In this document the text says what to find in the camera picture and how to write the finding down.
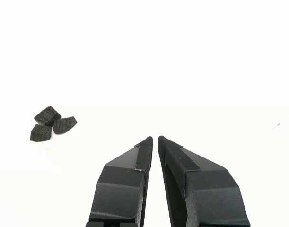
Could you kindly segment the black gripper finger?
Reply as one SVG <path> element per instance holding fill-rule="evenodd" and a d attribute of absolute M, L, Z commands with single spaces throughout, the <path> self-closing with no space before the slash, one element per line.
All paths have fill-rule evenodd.
<path fill-rule="evenodd" d="M 105 164 L 97 181 L 88 227 L 144 225 L 153 138 Z"/>
<path fill-rule="evenodd" d="M 158 152 L 171 226 L 250 226 L 240 188 L 226 168 L 164 136 Z"/>

